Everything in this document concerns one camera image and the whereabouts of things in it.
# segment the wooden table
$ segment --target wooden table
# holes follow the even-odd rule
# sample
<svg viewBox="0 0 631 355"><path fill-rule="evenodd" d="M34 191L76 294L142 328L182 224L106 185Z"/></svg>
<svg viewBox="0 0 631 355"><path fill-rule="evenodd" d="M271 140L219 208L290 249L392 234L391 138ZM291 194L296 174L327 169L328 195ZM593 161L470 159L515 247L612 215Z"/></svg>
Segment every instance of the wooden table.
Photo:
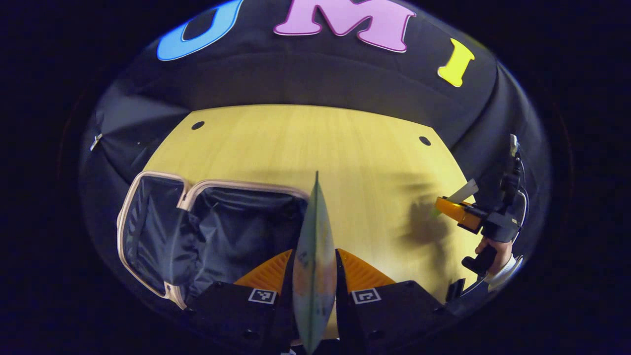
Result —
<svg viewBox="0 0 631 355"><path fill-rule="evenodd" d="M480 238L444 215L430 216L436 197L466 180L434 130L420 124L307 105L195 111L145 170L178 174L191 184L229 179L307 194L318 170L336 248L397 282L417 281L441 302L451 282L465 277L468 287L476 279L461 260L474 255ZM335 314L329 326L327 337L336 337Z"/></svg>

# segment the yellow letter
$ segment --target yellow letter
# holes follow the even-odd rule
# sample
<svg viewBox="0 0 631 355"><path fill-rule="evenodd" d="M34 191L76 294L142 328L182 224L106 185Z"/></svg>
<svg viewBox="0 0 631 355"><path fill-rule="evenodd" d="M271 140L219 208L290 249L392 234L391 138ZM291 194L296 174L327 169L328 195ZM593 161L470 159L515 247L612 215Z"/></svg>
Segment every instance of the yellow letter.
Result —
<svg viewBox="0 0 631 355"><path fill-rule="evenodd" d="M454 44L454 52L445 66L438 68L438 76L447 80L448 83L459 88L463 85L464 71L467 70L469 61L475 60L475 56L462 43L451 39Z"/></svg>

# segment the blue letter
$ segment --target blue letter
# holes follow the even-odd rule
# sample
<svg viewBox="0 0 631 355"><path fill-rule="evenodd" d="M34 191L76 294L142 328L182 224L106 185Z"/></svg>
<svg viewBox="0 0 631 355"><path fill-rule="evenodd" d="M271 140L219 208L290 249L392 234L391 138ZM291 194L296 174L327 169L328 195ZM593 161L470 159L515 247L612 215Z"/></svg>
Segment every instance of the blue letter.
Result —
<svg viewBox="0 0 631 355"><path fill-rule="evenodd" d="M243 0L232 0L215 7L217 12L215 13L213 24L206 32L193 39L182 39L186 26L191 22L190 20L167 33L160 39L158 44L158 59L161 61L172 61L173 59L188 56L215 43L234 26L242 2Z"/></svg>

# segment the pink letter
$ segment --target pink letter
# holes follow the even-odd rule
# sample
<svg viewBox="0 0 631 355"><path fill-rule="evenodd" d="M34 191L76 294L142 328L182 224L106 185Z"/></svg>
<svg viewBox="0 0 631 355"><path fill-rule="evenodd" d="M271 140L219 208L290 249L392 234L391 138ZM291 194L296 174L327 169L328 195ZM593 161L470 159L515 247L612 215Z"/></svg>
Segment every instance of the pink letter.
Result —
<svg viewBox="0 0 631 355"><path fill-rule="evenodd" d="M285 22L274 27L274 33L287 36L315 35L322 26L314 21L316 8L338 36L346 35L362 21L370 18L367 29L357 37L393 52L405 52L403 42L408 19L416 14L388 0L366 0L353 4L350 0L293 0Z"/></svg>

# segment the shirt cuff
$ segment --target shirt cuff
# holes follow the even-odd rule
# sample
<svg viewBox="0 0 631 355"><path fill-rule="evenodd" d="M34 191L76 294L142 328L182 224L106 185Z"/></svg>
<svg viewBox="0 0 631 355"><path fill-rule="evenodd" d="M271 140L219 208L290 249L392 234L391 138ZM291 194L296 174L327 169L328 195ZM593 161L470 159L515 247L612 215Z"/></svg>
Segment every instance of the shirt cuff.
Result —
<svg viewBox="0 0 631 355"><path fill-rule="evenodd" d="M500 287L506 281L508 281L515 274L515 272L519 270L521 262L521 257L516 260L515 257L511 254L509 261L497 274L487 274L487 276L484 278L484 281L488 284L489 292Z"/></svg>

